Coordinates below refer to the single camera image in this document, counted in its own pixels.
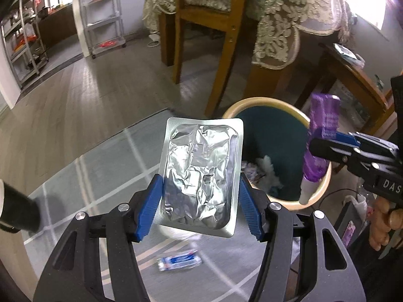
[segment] yellow bin rim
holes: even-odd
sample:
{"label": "yellow bin rim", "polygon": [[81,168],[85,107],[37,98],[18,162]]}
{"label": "yellow bin rim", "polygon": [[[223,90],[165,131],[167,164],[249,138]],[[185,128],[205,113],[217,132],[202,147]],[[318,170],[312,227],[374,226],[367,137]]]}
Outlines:
{"label": "yellow bin rim", "polygon": [[[264,107],[273,107],[276,109],[283,110],[293,117],[297,118],[301,123],[304,124],[306,128],[309,128],[309,122],[310,119],[300,110],[295,108],[294,106],[284,102],[277,100],[275,98],[267,98],[267,97],[253,97],[253,98],[246,98],[244,100],[241,100],[231,107],[225,112],[223,115],[224,119],[228,118],[235,118],[241,111],[251,108],[251,107],[257,107],[257,106],[264,106]],[[270,199],[271,202],[278,202],[280,203],[283,207],[286,207],[290,211],[296,211],[296,210],[301,210],[310,207],[319,199],[323,196],[325,191],[327,190],[329,183],[330,183],[330,178],[332,176],[332,164],[329,163],[328,170],[325,174],[325,176],[322,178],[321,183],[316,190],[316,192],[311,196],[309,199],[308,203],[305,205],[302,205],[299,203],[299,201],[286,201],[286,200],[280,200],[276,199],[270,195],[267,195]]]}

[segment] crumpled aluminum foil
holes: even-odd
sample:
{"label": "crumpled aluminum foil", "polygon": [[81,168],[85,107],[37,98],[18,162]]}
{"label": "crumpled aluminum foil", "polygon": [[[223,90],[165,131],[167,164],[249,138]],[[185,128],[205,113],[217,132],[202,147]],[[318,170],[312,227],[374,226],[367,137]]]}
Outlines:
{"label": "crumpled aluminum foil", "polygon": [[168,120],[160,164],[162,225],[233,235],[242,141],[240,119]]}

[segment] trash can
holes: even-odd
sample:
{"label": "trash can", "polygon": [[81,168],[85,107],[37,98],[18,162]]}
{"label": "trash can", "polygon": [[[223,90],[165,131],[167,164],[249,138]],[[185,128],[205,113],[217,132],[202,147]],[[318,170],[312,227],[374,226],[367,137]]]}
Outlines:
{"label": "trash can", "polygon": [[253,97],[235,103],[223,118],[243,120],[242,160],[255,163],[256,158],[270,157],[284,186],[278,198],[269,195],[272,202],[292,211],[307,208],[322,197],[329,185],[331,164],[308,204],[298,201],[309,127],[309,118],[304,113],[274,98]]}

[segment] finger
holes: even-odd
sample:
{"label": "finger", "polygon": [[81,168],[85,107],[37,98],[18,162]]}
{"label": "finger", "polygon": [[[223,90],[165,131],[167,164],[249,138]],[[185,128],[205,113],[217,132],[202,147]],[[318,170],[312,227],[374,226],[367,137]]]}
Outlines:
{"label": "finger", "polygon": [[372,236],[370,236],[370,246],[375,250],[375,251],[379,251],[381,248],[381,245],[377,242],[374,241],[374,239],[372,238]]}
{"label": "finger", "polygon": [[375,200],[374,207],[382,213],[388,213],[390,209],[390,202],[387,199],[378,196]]}
{"label": "finger", "polygon": [[389,237],[388,233],[385,233],[379,230],[376,226],[370,226],[370,236],[374,239],[374,241],[378,244],[382,244],[385,242],[386,237]]}
{"label": "finger", "polygon": [[388,245],[389,240],[390,240],[390,236],[389,236],[389,235],[386,235],[386,237],[385,237],[385,239],[383,240],[383,242],[381,242],[381,245],[383,245],[383,246]]}
{"label": "finger", "polygon": [[379,209],[375,209],[371,218],[371,223],[377,227],[380,231],[388,233],[390,231],[390,218],[387,214],[382,213]]}
{"label": "finger", "polygon": [[398,230],[403,227],[403,209],[393,210],[389,215],[389,226],[393,230]]}

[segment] white bottle cap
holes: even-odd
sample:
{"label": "white bottle cap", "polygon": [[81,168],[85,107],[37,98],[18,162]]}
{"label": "white bottle cap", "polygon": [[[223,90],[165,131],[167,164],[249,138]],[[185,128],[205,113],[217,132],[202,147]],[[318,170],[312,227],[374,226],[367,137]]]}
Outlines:
{"label": "white bottle cap", "polygon": [[302,177],[301,181],[301,196],[299,197],[299,202],[302,205],[308,204],[311,196],[316,192],[320,184],[320,181],[310,181]]}

